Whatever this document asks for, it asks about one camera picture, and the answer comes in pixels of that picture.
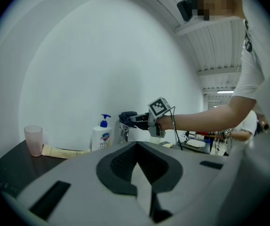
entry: bottle label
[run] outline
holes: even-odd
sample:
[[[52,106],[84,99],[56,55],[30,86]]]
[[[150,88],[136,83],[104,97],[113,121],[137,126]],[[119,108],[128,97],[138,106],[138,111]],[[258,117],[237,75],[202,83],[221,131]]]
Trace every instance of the bottle label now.
[[[110,133],[104,133],[102,135],[102,138],[101,139],[103,139],[103,141],[106,142],[109,139],[109,137],[110,137]]]
[[[109,137],[110,137],[110,133],[102,134],[102,137],[100,138],[102,142],[99,144],[98,149],[102,149],[102,148],[105,148],[106,146],[109,146]]]

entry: person in background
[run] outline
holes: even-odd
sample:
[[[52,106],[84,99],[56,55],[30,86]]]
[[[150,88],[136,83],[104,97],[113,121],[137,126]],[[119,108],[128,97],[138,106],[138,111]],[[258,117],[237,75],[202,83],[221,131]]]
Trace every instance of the person in background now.
[[[270,108],[260,108],[268,95],[258,93],[270,81],[270,17],[257,0],[192,0],[197,14],[206,20],[237,16],[244,19],[246,29],[242,51],[242,73],[238,85],[225,105],[195,114],[175,115],[175,127],[183,131],[220,131],[235,128],[253,109],[270,117]],[[171,118],[163,116],[156,122],[162,130],[174,129]]]
[[[270,129],[270,127],[269,127],[268,124],[265,124],[265,125],[263,126],[263,131],[264,131],[264,133],[267,133],[269,129]]]
[[[257,124],[256,124],[256,131],[254,133],[254,136],[262,133],[262,125],[259,121],[259,118],[257,117]]]
[[[257,127],[257,116],[254,111],[250,111],[248,116],[235,128],[226,134],[227,150],[224,156],[228,156],[231,149],[238,145],[249,145],[253,141],[253,136]]]

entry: hand soap bottle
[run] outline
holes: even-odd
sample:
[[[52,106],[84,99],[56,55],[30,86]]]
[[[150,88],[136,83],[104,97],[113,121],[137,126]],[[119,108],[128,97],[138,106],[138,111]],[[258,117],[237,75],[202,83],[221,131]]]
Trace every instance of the hand soap bottle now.
[[[110,135],[112,133],[112,128],[108,127],[107,117],[111,117],[106,114],[102,114],[103,120],[100,126],[93,128],[92,134],[92,146],[91,151],[99,150],[108,147],[110,144]]]

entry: white t-shirt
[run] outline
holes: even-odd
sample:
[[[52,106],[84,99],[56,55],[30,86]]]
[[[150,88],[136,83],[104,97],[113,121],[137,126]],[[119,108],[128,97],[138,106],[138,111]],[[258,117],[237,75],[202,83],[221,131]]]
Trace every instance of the white t-shirt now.
[[[254,133],[256,131],[256,127],[257,127],[257,116],[255,114],[254,111],[250,111],[248,116],[235,128],[233,128],[231,130],[231,132],[233,131],[241,131],[241,130],[247,130],[249,132],[252,133],[252,135],[250,136],[250,138],[247,141],[238,141],[236,139],[233,138],[229,138],[227,140],[227,150],[226,153],[230,154],[231,149],[234,146],[238,146],[238,145],[248,145],[250,143],[253,142],[253,136]]]
[[[233,96],[255,99],[253,110],[262,113],[256,91],[270,77],[270,17],[257,0],[242,1],[246,37],[242,73]]]

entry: ceiling light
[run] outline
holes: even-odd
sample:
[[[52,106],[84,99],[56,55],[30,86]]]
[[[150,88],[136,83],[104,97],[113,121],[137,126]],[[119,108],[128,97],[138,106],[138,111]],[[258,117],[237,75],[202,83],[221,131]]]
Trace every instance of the ceiling light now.
[[[218,94],[233,93],[234,90],[219,90]]]

